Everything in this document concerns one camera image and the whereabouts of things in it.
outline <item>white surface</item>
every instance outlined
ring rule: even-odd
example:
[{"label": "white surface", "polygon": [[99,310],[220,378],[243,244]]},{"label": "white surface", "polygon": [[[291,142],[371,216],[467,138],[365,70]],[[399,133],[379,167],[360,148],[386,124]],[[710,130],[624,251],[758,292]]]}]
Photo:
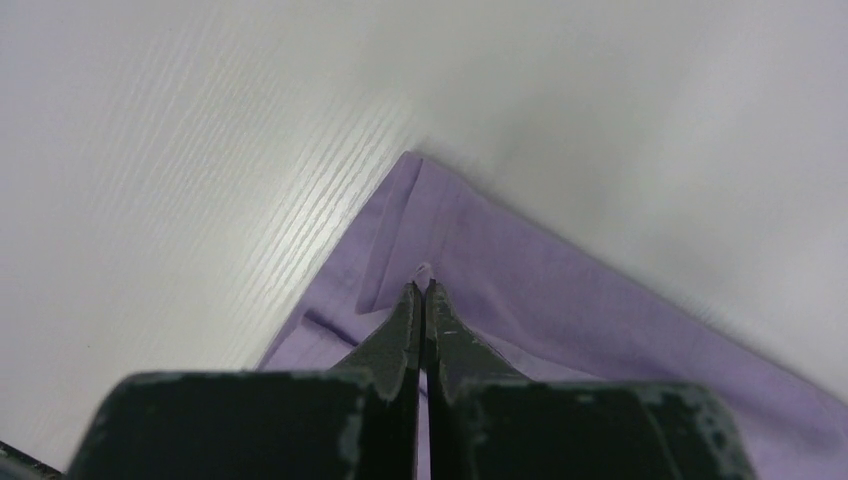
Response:
[{"label": "white surface", "polygon": [[408,148],[848,399],[848,9],[0,4],[0,438],[250,367]]}]

